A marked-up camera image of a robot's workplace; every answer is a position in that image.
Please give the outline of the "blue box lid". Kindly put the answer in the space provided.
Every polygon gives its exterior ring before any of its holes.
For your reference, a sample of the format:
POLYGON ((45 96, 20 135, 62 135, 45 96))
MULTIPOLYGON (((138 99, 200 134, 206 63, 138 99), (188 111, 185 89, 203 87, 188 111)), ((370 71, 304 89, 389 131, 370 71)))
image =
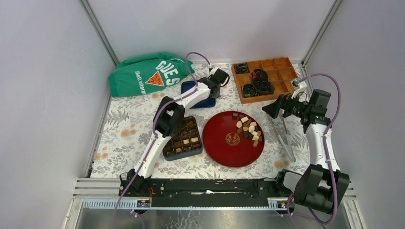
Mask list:
POLYGON ((178 104, 186 110, 196 108, 211 108, 216 104, 215 98, 210 98, 211 89, 201 82, 187 81, 181 84, 182 99, 178 104))

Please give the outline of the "silver metal tongs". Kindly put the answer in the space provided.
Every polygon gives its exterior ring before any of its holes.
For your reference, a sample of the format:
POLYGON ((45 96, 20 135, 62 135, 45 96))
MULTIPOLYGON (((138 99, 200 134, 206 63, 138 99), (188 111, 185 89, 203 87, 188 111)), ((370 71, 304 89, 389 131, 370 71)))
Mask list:
POLYGON ((289 131, 287 129, 285 119, 282 117, 281 114, 279 114, 277 116, 277 118, 272 118, 268 114, 266 116, 270 120, 270 123, 272 124, 272 126, 274 127, 274 129, 277 133, 277 137, 278 137, 280 143, 282 144, 282 146, 287 154, 288 159, 292 162, 296 162, 296 157, 293 152, 291 138, 290 138, 289 131))

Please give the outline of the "blue chocolate box with tray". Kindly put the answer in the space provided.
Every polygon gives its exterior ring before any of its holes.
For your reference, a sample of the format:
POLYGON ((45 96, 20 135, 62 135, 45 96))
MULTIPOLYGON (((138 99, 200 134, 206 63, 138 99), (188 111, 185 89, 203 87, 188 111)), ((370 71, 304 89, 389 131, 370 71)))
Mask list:
POLYGON ((163 148, 162 154, 167 161, 196 156, 203 151, 203 143, 195 117, 183 119, 180 130, 163 148))

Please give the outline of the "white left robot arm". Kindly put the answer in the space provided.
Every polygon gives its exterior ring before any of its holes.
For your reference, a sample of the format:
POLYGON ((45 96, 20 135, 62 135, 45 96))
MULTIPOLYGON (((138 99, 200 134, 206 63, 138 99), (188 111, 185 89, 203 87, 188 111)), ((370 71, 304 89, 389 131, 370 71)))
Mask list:
POLYGON ((185 112, 200 101, 218 98, 223 85, 229 82, 230 76, 220 68, 210 69, 208 77, 194 81, 194 86, 177 97, 165 96, 155 113, 152 134, 141 161, 127 172, 127 180, 120 180, 123 189, 119 195, 143 196, 148 191, 148 182, 165 145, 178 134, 183 123, 185 112))

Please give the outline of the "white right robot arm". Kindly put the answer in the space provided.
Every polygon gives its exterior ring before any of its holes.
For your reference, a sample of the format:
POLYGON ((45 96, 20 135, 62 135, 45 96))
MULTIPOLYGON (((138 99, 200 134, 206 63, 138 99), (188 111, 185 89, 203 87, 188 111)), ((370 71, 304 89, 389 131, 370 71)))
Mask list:
POLYGON ((275 193, 285 197, 294 194, 295 203, 334 215, 349 186, 349 175, 341 172, 331 144, 331 120, 325 116, 331 94, 316 89, 309 102, 301 102, 292 95, 281 94, 275 102, 262 107, 271 118, 294 115, 300 118, 303 132, 309 143, 310 164, 300 175, 283 169, 274 183, 275 193))

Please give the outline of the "orange wooden divider tray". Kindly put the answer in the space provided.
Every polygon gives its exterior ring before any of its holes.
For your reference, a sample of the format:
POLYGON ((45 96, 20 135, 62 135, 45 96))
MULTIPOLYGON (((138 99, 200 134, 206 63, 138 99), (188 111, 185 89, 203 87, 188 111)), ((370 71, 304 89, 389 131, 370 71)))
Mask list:
POLYGON ((236 74, 231 65, 232 75, 242 104, 275 100, 281 94, 292 94, 291 81, 301 77, 298 65, 288 57, 278 57, 256 61, 247 61, 249 73, 236 74))

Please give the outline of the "floral tablecloth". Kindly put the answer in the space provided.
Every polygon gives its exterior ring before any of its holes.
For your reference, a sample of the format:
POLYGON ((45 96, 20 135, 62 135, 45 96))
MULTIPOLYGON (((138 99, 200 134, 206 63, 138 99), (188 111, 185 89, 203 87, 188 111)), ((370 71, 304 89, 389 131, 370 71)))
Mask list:
MULTIPOLYGON (((112 98, 107 120, 91 172, 92 178, 117 178, 134 168, 141 160, 151 137, 153 117, 163 97, 175 97, 181 92, 178 83, 152 94, 112 98)), ((277 133, 262 111, 264 102, 241 104, 231 78, 221 89, 220 98, 212 108, 191 109, 186 115, 195 117, 200 131, 217 113, 240 111, 252 116, 264 130, 265 146, 259 158, 245 167, 232 168, 218 164, 206 152, 179 160, 167 161, 160 156, 154 165, 154 178, 239 179, 273 178, 282 169, 303 173, 310 162, 309 144, 299 119, 290 116, 285 122, 290 134, 296 162, 288 159, 277 133)))

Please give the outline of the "red round plate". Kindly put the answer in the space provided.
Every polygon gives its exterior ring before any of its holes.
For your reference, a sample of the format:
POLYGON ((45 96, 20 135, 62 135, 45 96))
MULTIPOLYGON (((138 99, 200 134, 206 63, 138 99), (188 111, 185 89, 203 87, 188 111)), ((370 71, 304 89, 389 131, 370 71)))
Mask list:
POLYGON ((215 162, 227 167, 245 167, 263 153, 265 137, 259 122, 252 116, 225 111, 207 121, 202 142, 215 162))

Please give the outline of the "green printed bag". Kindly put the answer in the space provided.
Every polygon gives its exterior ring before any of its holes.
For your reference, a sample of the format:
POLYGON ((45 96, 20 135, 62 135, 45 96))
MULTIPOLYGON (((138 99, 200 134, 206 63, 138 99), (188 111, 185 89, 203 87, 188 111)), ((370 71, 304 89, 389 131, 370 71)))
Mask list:
POLYGON ((190 73, 192 62, 169 52, 157 52, 120 62, 109 76, 112 97, 146 95, 173 86, 190 73))

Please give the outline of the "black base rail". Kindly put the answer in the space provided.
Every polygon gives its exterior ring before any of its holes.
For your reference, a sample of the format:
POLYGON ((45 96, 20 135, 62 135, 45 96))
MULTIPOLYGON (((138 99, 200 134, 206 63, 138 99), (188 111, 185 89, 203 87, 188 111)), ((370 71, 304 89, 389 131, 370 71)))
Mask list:
POLYGON ((269 207, 291 191, 274 180, 262 179, 147 179, 121 180, 119 194, 145 197, 152 207, 269 207))

